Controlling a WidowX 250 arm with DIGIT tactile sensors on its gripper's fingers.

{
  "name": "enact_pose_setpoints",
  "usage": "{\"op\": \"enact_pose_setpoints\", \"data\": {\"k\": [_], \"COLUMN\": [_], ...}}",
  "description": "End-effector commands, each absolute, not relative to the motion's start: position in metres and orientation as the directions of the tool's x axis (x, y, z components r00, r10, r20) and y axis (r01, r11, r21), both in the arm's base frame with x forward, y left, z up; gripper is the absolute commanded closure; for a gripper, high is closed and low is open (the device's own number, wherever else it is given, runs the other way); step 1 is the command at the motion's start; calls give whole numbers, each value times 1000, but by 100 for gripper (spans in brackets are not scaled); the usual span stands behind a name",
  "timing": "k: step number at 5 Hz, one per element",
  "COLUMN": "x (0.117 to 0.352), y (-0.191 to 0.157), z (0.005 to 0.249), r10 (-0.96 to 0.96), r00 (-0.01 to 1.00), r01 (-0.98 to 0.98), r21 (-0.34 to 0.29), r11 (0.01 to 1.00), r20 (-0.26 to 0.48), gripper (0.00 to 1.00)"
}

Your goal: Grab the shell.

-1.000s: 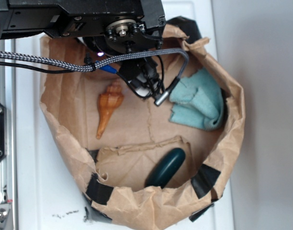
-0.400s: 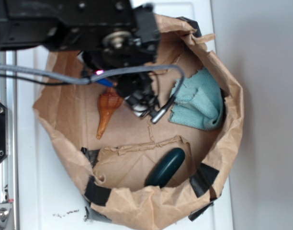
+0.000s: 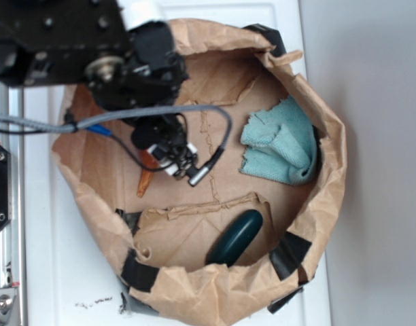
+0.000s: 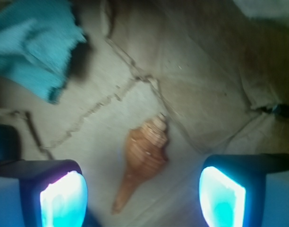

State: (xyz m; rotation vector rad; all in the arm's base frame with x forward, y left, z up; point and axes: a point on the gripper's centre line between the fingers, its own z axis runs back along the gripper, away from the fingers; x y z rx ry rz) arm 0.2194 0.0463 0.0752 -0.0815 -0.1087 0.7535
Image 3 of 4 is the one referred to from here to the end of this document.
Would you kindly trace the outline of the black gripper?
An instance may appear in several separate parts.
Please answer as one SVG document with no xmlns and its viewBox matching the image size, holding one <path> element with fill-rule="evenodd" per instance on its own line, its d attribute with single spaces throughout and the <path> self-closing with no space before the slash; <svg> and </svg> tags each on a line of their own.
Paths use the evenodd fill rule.
<svg viewBox="0 0 416 326">
<path fill-rule="evenodd" d="M 104 56 L 86 67 L 93 99 L 108 111 L 173 105 L 188 75 L 169 25 L 148 22 L 131 30 L 129 40 L 128 58 Z M 196 150 L 188 144 L 177 114 L 130 117 L 124 122 L 133 127 L 133 145 L 147 150 L 169 175 L 180 178 L 194 164 Z"/>
</svg>

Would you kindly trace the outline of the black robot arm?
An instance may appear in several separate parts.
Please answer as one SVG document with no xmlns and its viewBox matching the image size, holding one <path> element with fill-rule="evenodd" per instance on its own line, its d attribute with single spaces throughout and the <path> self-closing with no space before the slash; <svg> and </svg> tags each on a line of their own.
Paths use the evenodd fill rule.
<svg viewBox="0 0 416 326">
<path fill-rule="evenodd" d="M 104 113 L 56 131 L 122 120 L 134 146 L 174 177 L 196 170 L 173 106 L 186 77 L 171 28 L 148 1 L 0 1 L 0 82 L 86 86 Z"/>
</svg>

